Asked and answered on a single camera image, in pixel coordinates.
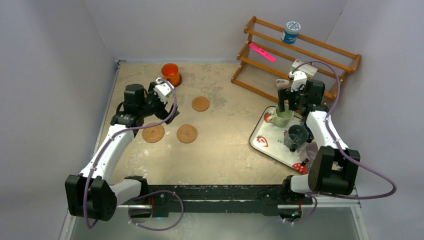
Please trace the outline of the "orange mug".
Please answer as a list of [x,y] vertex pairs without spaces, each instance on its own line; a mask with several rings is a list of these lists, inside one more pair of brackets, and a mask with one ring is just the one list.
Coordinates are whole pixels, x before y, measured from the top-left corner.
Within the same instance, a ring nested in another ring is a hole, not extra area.
[[175,82],[178,82],[180,78],[182,78],[179,68],[174,63],[167,63],[162,66],[161,73],[163,78],[168,80],[172,85]]

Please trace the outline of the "dark brown wooden coaster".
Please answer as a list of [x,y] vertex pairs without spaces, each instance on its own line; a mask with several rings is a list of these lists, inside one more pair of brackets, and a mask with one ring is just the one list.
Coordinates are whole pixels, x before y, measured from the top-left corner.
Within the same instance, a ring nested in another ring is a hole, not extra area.
[[172,85],[176,88],[176,87],[180,86],[181,83],[182,83],[182,78],[180,77],[178,82],[174,82]]

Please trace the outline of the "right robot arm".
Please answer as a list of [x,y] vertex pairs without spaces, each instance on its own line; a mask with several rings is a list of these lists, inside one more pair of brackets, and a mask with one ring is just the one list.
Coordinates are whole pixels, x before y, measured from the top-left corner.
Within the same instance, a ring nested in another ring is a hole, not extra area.
[[322,103],[325,84],[309,79],[300,70],[288,74],[291,87],[278,90],[278,106],[282,111],[298,111],[318,147],[308,174],[293,176],[281,189],[280,196],[288,204],[301,194],[321,193],[348,196],[352,193],[358,172],[360,154],[340,139],[329,108]]

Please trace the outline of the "woven rattan coaster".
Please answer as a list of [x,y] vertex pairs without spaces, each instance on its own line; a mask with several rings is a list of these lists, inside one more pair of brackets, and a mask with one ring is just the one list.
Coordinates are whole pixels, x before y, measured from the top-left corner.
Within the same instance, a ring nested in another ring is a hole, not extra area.
[[147,143],[157,143],[165,135],[165,128],[161,124],[153,126],[154,124],[156,123],[149,123],[142,130],[141,136]]
[[194,142],[198,137],[198,130],[190,124],[180,126],[176,132],[177,139],[185,144]]

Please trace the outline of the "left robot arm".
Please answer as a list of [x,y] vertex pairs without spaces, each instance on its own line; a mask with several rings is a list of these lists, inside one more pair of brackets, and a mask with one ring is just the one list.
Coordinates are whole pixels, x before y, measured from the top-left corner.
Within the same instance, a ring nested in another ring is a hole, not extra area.
[[158,123],[150,127],[170,124],[179,114],[173,102],[166,110],[168,98],[176,99],[175,87],[163,78],[157,78],[145,88],[133,83],[125,87],[123,101],[116,107],[106,137],[92,159],[78,174],[70,174],[64,183],[68,212],[84,218],[89,228],[90,220],[109,221],[116,208],[134,201],[138,205],[149,199],[148,183],[142,176],[129,176],[118,184],[111,184],[113,172],[129,144],[139,130],[149,128],[145,118],[155,116]]

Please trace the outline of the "light green mug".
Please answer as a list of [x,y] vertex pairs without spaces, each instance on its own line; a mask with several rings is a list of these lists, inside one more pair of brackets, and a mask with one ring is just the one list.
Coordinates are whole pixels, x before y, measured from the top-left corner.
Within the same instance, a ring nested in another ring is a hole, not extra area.
[[277,106],[274,112],[265,118],[267,123],[271,123],[276,127],[283,128],[289,121],[294,117],[294,112],[292,110],[280,111],[280,108]]

